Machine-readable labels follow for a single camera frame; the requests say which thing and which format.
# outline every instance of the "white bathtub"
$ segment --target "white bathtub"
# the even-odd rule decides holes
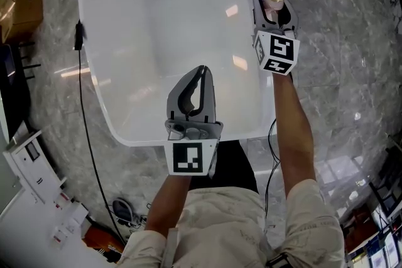
[[[90,72],[119,142],[163,145],[168,93],[198,65],[214,77],[222,140],[268,134],[272,81],[258,68],[249,1],[79,0]]]

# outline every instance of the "beige shirt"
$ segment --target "beige shirt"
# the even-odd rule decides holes
[[[167,242],[158,232],[133,233],[118,266],[257,268],[275,262],[273,267],[343,267],[342,231],[317,182],[298,183],[286,205],[286,238],[273,251],[263,232],[264,208],[257,193],[235,187],[190,191],[178,233],[171,230]]]

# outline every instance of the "cardboard box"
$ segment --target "cardboard box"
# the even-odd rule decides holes
[[[42,0],[0,0],[1,42],[28,40],[42,20]]]

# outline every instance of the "person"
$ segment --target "person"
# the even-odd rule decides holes
[[[263,202],[239,141],[220,142],[213,178],[167,177],[119,268],[344,266],[343,234],[315,178],[307,117],[291,78],[273,80],[287,206],[282,246],[268,245]]]

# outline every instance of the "gray marble floor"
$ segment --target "gray marble floor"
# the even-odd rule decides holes
[[[402,126],[402,42],[394,31],[389,0],[290,1],[300,17],[294,77],[313,129],[317,177],[342,219],[370,193],[367,184],[386,155],[386,134]],[[85,138],[78,76],[62,76],[78,66],[78,54],[72,50],[78,18],[77,0],[44,0],[44,21],[32,55],[42,68],[30,81],[31,122],[43,131],[50,156],[68,178],[68,193],[110,226]],[[161,147],[119,144],[107,128],[90,73],[82,78],[89,134],[106,197],[125,197],[138,213],[146,214],[147,203],[167,174],[164,152]],[[242,145],[263,194],[272,168],[268,140]],[[267,219],[274,246],[283,240],[284,213],[283,180],[277,170],[269,187]]]

